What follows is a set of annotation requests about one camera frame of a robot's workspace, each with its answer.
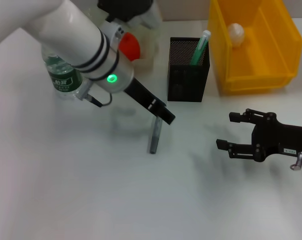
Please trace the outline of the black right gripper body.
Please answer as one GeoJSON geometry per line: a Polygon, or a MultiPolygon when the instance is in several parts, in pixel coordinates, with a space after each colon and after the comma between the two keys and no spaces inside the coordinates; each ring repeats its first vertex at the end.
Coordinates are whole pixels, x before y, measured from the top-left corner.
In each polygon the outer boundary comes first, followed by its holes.
{"type": "Polygon", "coordinates": [[[254,161],[264,162],[274,154],[297,158],[302,153],[302,126],[283,124],[272,112],[252,113],[250,122],[255,124],[251,135],[254,161]]]}

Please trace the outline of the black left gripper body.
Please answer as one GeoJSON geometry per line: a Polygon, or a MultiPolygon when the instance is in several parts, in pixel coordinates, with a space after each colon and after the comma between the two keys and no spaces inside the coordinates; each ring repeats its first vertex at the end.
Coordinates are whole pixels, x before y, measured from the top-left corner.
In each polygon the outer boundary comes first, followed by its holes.
{"type": "Polygon", "coordinates": [[[136,78],[133,78],[124,92],[149,112],[154,112],[156,97],[146,89],[136,78]]]}

